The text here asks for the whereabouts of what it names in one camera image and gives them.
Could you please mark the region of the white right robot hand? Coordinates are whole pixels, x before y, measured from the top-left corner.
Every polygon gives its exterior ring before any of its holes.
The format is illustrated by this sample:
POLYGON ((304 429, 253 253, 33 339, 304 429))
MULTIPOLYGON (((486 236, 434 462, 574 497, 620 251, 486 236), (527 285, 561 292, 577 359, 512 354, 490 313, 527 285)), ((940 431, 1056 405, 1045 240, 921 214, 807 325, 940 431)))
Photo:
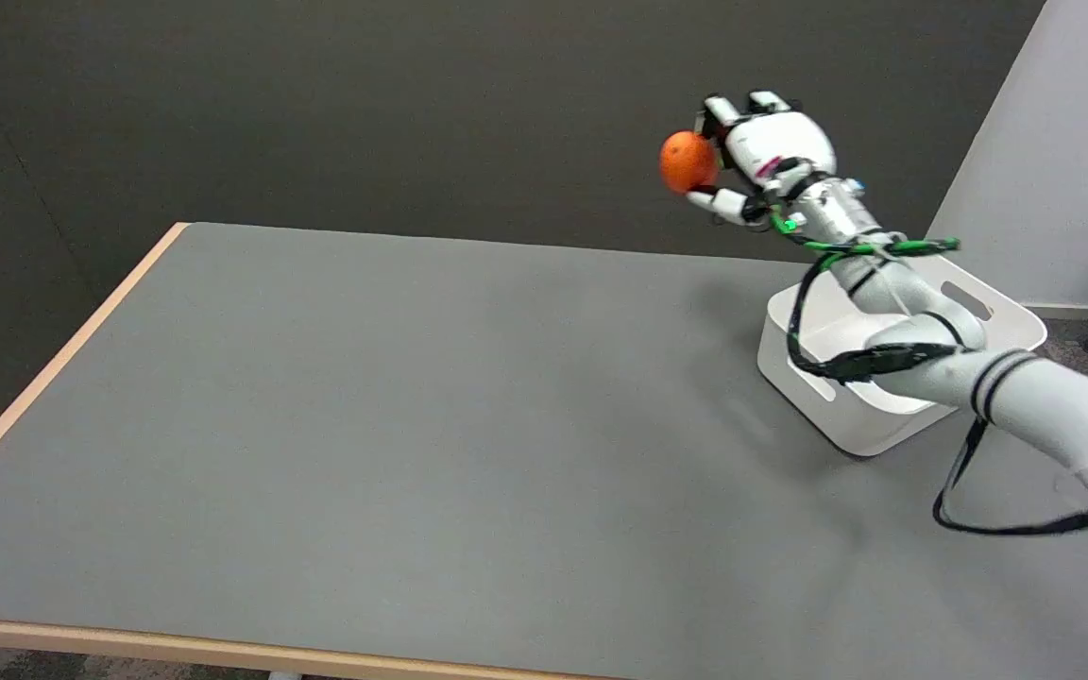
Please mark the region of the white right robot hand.
POLYGON ((738 108, 728 96, 705 96, 695 132, 712 143, 722 168, 737 173, 744 190, 714 180, 687 190, 688 202, 739 227, 768 228, 798 190, 837 174, 832 143, 798 104, 765 90, 747 94, 738 108))

